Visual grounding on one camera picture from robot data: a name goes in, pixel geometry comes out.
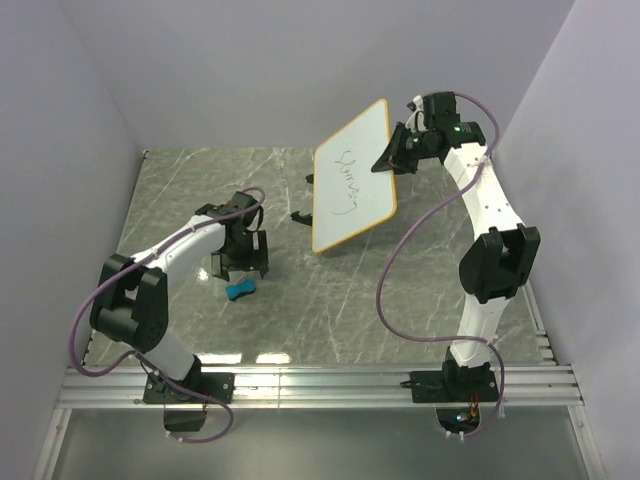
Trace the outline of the blue whiteboard eraser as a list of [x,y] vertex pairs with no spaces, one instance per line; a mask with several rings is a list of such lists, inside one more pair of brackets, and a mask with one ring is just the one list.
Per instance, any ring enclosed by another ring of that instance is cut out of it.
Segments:
[[255,292],[256,284],[251,278],[246,278],[239,283],[230,284],[225,287],[225,293],[229,301],[237,301],[240,298],[252,295]]

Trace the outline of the yellow framed whiteboard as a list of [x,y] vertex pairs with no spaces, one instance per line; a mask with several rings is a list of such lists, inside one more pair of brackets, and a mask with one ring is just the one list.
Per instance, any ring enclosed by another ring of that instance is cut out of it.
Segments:
[[396,214],[394,174],[371,171],[390,138],[388,102],[381,98],[316,148],[313,154],[313,252],[326,252]]

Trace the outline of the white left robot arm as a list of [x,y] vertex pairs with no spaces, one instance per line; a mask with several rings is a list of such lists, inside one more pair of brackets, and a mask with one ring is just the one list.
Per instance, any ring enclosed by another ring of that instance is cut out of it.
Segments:
[[93,330],[128,345],[150,363],[150,403],[192,403],[207,396],[230,401],[234,377],[208,374],[197,355],[170,334],[168,291],[202,258],[212,259],[212,275],[228,281],[233,272],[269,270],[264,209],[237,192],[225,204],[206,204],[177,232],[131,257],[109,257],[89,322]]

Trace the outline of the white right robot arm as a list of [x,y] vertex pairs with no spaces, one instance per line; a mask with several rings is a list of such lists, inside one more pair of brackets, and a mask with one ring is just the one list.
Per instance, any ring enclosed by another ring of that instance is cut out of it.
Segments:
[[454,122],[430,130],[397,123],[375,173],[414,173],[423,159],[437,158],[454,180],[454,199],[464,202],[473,243],[458,267],[465,303],[458,333],[451,340],[442,370],[432,384],[417,381],[427,393],[464,401],[474,395],[497,397],[489,362],[499,321],[511,299],[527,282],[541,237],[525,225],[507,199],[492,166],[494,145],[475,122]]

